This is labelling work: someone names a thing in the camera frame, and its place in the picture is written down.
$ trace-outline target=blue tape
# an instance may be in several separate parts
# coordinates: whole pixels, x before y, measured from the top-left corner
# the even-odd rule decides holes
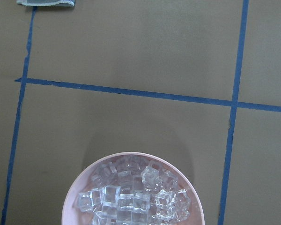
[[[93,91],[116,93],[116,94],[123,94],[123,95],[134,95],[134,96],[142,96],[142,97],[149,97],[149,98],[162,98],[162,99],[170,99],[170,100],[184,101],[184,102],[196,102],[196,103],[204,103],[204,104],[211,104],[211,105],[222,105],[222,106],[231,105],[231,101],[227,101],[227,100],[219,100],[219,99],[204,98],[204,97],[200,98],[200,97],[192,97],[192,96],[184,96],[184,95],[173,95],[173,94],[166,94],[166,93],[131,90],[131,89],[123,89],[123,88],[111,88],[111,87],[79,84],[79,83],[55,82],[55,81],[47,81],[47,80],[32,79],[32,78],[28,78],[27,83],[52,85],[56,87],[81,89],[81,90],[93,90]]]
[[[281,106],[275,106],[275,105],[263,105],[263,104],[247,103],[247,102],[238,102],[238,107],[245,108],[245,109],[257,109],[257,110],[281,113]]]
[[[228,181],[229,181],[230,164],[231,164],[231,156],[232,156],[233,134],[235,128],[235,121],[236,121],[239,84],[240,84],[240,76],[242,71],[243,54],[244,54],[244,40],[245,40],[245,31],[247,25],[248,6],[249,6],[249,0],[244,0],[240,32],[239,32],[237,61],[236,61],[234,85],[233,85],[233,92],[232,92],[231,110],[230,110],[230,129],[228,130],[228,135],[227,135],[226,156],[225,156],[224,173],[223,173],[223,180],[222,180],[220,215],[218,219],[218,225],[223,225],[224,218],[225,218]]]
[[[30,21],[30,27],[29,27],[28,41],[27,41],[27,45],[26,45],[27,56],[25,57],[25,60],[24,60],[23,74],[22,74],[20,94],[19,94],[19,101],[18,101],[17,113],[16,113],[16,117],[15,117],[14,134],[13,134],[13,140],[12,140],[10,156],[9,156],[6,194],[5,194],[4,206],[3,206],[3,210],[2,210],[2,216],[1,216],[1,225],[5,225],[5,222],[6,222],[9,191],[10,191],[10,185],[11,185],[11,180],[12,180],[12,176],[13,176],[13,168],[14,168],[14,162],[15,162],[15,151],[16,151],[16,145],[17,145],[19,127],[20,127],[20,120],[21,120],[21,107],[22,107],[24,94],[25,94],[27,73],[28,73],[29,60],[30,60],[33,20],[34,20],[34,16],[35,16],[36,11],[37,11],[37,7],[33,7],[32,15],[31,15],[31,21]]]

